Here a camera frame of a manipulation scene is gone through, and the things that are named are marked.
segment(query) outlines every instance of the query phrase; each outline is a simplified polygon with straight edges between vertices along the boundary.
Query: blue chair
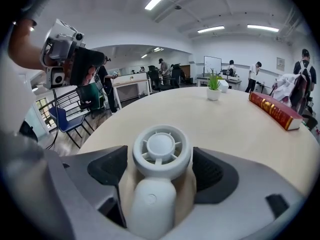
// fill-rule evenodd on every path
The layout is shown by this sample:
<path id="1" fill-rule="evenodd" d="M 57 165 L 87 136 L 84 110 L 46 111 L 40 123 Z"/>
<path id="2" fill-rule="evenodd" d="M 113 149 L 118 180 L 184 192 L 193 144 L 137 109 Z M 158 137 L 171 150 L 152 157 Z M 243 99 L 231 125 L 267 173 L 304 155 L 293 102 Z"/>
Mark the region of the blue chair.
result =
<path id="1" fill-rule="evenodd" d="M 83 123 L 84 121 L 88 124 L 88 126 L 92 129 L 92 131 L 95 131 L 91 125 L 88 123 L 88 121 L 85 118 L 85 115 L 81 115 L 75 119 L 72 119 L 70 121 L 67 120 L 67 114 L 66 111 L 62 108 L 59 107 L 55 107 L 53 106 L 52 108 L 49 109 L 49 114 L 51 116 L 51 118 L 53 119 L 53 121 L 55 122 L 55 124 L 57 125 L 57 113 L 56 113 L 56 109 L 58 111 L 59 114 L 59 129 L 61 132 L 66 133 L 69 138 L 73 141 L 73 143 L 80 149 L 79 145 L 76 143 L 76 141 L 70 136 L 69 132 L 72 130 L 75 130 L 76 133 L 80 136 L 80 138 L 82 139 L 80 133 L 77 131 L 77 128 L 79 126 L 81 126 L 89 135 L 90 132 L 84 127 Z"/>

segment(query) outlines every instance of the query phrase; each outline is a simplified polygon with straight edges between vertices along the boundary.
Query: chair leg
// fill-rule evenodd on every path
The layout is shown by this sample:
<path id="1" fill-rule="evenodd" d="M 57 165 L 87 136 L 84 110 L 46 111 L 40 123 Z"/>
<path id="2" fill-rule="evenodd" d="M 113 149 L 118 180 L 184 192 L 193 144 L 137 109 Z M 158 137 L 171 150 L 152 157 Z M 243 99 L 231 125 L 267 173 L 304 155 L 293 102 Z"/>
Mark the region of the chair leg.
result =
<path id="1" fill-rule="evenodd" d="M 69 138 L 73 141 L 73 143 L 80 149 L 79 145 L 75 142 L 75 140 L 70 136 L 69 132 L 66 132 Z"/>
<path id="2" fill-rule="evenodd" d="M 86 131 L 87 134 L 91 135 L 90 132 L 84 127 L 83 124 L 81 124 L 82 128 Z"/>
<path id="3" fill-rule="evenodd" d="M 80 133 L 77 131 L 77 129 L 74 129 L 74 130 L 79 135 L 79 137 L 82 139 L 82 137 L 81 137 Z"/>
<path id="4" fill-rule="evenodd" d="M 87 125 L 92 129 L 92 131 L 95 131 L 92 126 L 88 123 L 87 119 L 84 119 L 84 121 L 87 123 Z"/>

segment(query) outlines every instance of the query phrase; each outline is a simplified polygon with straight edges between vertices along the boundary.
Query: round table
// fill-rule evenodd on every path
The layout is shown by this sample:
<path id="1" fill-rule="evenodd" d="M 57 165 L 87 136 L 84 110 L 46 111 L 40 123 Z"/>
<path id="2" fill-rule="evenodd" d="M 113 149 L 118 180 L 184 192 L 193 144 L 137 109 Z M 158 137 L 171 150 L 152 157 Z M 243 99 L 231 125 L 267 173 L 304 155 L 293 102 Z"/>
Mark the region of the round table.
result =
<path id="1" fill-rule="evenodd" d="M 320 165 L 320 146 L 310 131 L 285 131 L 249 101 L 249 94 L 228 89 L 217 101 L 207 99 L 207 87 L 167 90 L 139 99 L 106 120 L 81 147 L 79 154 L 128 146 L 128 166 L 119 183 L 123 214 L 128 216 L 134 189 L 143 176 L 133 162 L 137 136 L 154 125 L 181 129 L 192 147 L 216 150 L 255 161 L 278 172 L 304 196 L 311 191 Z M 175 224 L 193 208 L 196 181 L 190 164 L 173 181 L 177 190 Z"/>

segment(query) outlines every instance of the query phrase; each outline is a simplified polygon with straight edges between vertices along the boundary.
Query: red book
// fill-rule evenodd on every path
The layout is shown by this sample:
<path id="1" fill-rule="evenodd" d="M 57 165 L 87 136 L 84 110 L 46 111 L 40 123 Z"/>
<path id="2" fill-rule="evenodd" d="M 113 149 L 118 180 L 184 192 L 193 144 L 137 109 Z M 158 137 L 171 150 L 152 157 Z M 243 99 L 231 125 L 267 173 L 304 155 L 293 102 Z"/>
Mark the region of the red book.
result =
<path id="1" fill-rule="evenodd" d="M 271 96 L 263 93 L 251 92 L 249 95 L 249 101 L 267 112 L 286 131 L 300 128 L 303 117 Z"/>

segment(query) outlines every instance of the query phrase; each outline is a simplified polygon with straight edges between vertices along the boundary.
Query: green plant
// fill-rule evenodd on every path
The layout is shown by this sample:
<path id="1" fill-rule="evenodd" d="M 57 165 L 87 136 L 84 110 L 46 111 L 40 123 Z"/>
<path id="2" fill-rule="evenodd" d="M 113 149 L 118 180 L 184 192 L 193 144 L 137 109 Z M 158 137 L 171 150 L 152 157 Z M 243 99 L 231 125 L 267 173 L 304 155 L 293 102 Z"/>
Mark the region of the green plant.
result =
<path id="1" fill-rule="evenodd" d="M 221 79 L 221 77 L 218 75 L 217 72 L 215 74 L 213 69 L 211 69 L 211 71 L 212 73 L 210 74 L 210 77 L 209 77 L 208 87 L 210 90 L 216 91 L 220 86 L 219 79 Z"/>

